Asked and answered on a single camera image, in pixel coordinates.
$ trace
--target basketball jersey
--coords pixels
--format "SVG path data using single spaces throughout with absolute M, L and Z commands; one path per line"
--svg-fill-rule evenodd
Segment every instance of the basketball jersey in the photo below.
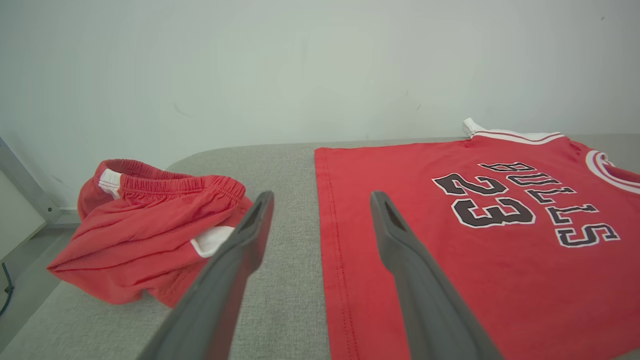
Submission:
M 316 150 L 333 359 L 409 359 L 369 209 L 386 192 L 506 359 L 640 347 L 640 176 L 560 133 Z

